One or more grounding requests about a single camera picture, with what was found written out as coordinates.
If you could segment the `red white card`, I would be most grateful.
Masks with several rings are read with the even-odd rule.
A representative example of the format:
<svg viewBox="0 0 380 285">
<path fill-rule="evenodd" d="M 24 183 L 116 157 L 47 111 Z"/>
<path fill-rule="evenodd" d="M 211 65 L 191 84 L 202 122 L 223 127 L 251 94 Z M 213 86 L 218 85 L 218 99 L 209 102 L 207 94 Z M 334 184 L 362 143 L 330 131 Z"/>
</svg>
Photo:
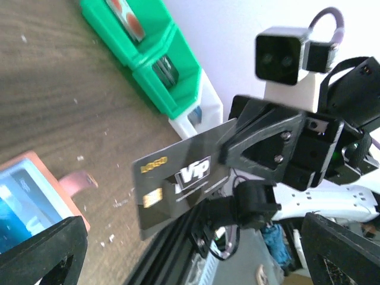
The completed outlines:
<svg viewBox="0 0 380 285">
<path fill-rule="evenodd" d="M 135 42 L 142 42 L 145 38 L 145 31 L 127 1 L 107 0 L 106 3 L 125 28 L 130 38 Z"/>
</svg>

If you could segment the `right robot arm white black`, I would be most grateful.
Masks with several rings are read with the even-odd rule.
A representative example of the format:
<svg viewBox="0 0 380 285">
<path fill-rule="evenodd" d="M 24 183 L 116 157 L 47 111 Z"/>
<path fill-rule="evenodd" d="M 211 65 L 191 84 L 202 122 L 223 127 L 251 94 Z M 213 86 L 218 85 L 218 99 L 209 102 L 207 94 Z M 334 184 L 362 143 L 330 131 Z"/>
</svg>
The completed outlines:
<svg viewBox="0 0 380 285">
<path fill-rule="evenodd" d="M 233 126 L 221 133 L 210 172 L 217 183 L 232 169 L 253 174 L 210 208 L 215 224 L 259 227 L 291 223 L 308 212 L 366 223 L 379 219 L 379 193 L 349 185 L 379 168 L 369 149 L 379 126 L 379 62 L 340 62 L 320 87 L 317 112 L 237 95 Z"/>
</svg>

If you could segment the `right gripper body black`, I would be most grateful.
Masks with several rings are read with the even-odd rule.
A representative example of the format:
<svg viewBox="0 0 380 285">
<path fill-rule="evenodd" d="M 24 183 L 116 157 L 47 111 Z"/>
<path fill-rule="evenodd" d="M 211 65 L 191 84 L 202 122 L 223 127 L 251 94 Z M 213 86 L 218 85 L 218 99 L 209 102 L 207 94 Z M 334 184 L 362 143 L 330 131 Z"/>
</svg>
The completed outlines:
<svg viewBox="0 0 380 285">
<path fill-rule="evenodd" d="M 316 188 L 324 179 L 353 183 L 379 169 L 371 155 L 370 134 L 330 116 L 310 115 L 298 138 L 282 183 L 297 190 Z"/>
</svg>

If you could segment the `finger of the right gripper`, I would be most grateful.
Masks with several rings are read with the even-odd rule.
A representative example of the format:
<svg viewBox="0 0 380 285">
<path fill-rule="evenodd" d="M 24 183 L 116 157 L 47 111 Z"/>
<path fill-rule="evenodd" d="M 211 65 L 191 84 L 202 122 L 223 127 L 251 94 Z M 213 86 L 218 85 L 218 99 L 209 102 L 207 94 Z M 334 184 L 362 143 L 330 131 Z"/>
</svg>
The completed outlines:
<svg viewBox="0 0 380 285">
<path fill-rule="evenodd" d="M 212 229 L 237 225 L 242 229 L 259 229 L 281 210 L 274 188 L 267 180 L 247 180 L 233 188 L 233 194 L 212 199 L 205 206 L 207 224 Z"/>
<path fill-rule="evenodd" d="M 281 181 L 302 131 L 306 113 L 282 106 L 247 106 L 219 162 L 266 180 Z"/>
</svg>

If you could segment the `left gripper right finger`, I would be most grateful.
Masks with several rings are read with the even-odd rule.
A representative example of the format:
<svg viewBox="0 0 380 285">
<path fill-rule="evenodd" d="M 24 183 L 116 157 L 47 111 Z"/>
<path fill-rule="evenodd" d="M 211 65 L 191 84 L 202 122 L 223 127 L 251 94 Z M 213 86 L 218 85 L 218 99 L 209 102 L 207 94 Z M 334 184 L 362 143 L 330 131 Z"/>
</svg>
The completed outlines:
<svg viewBox="0 0 380 285">
<path fill-rule="evenodd" d="M 379 284 L 379 245 L 314 213 L 301 236 L 313 284 Z"/>
</svg>

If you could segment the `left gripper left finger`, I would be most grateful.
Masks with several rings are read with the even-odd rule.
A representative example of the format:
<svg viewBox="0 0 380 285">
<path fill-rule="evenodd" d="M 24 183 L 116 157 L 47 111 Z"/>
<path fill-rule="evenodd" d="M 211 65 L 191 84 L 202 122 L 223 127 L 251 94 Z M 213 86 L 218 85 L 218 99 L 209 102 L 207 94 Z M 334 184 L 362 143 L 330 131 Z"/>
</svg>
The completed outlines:
<svg viewBox="0 0 380 285">
<path fill-rule="evenodd" d="M 1 254 L 1 284 L 77 284 L 87 246 L 83 218 L 68 217 Z"/>
</svg>

